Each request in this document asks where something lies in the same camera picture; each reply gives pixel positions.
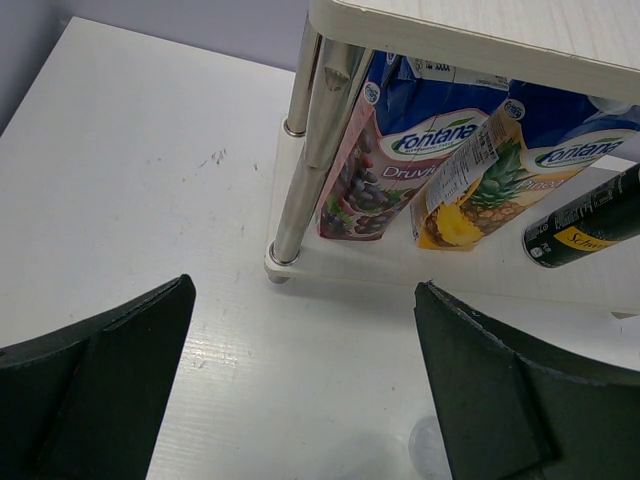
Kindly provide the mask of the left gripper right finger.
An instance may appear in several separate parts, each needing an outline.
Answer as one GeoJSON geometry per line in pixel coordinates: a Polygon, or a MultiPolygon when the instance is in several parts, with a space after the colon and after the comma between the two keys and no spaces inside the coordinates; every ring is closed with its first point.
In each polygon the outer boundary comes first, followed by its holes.
{"type": "Polygon", "coordinates": [[[636,479],[639,374],[490,317],[433,282],[414,315],[455,479],[636,479]]]}

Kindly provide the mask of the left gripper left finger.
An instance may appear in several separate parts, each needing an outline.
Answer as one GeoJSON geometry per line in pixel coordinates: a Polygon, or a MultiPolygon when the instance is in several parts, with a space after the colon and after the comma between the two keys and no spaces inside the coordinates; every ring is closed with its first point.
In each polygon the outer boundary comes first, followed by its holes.
{"type": "Polygon", "coordinates": [[[2,348],[2,478],[145,478],[195,299],[181,275],[2,348]]]}

